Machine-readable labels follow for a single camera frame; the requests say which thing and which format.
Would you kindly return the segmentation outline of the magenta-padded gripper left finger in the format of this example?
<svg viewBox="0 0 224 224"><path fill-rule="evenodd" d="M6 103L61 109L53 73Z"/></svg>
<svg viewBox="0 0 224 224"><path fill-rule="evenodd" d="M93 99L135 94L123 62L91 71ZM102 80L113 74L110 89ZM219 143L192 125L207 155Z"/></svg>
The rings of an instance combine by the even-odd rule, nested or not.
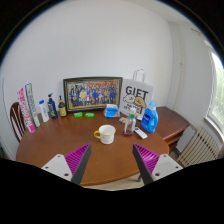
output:
<svg viewBox="0 0 224 224"><path fill-rule="evenodd" d="M55 155L42 167L42 169L79 185L83 178L90 155L91 145L86 144L66 155Z"/></svg>

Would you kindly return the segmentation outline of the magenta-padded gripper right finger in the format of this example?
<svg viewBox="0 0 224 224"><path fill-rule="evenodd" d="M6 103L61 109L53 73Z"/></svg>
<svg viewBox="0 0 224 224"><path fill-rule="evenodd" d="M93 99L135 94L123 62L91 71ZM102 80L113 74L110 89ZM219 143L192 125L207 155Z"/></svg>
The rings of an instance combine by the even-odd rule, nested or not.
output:
<svg viewBox="0 0 224 224"><path fill-rule="evenodd" d="M145 185L182 169L182 167L168 154L158 155L136 143L133 144L132 153Z"/></svg>

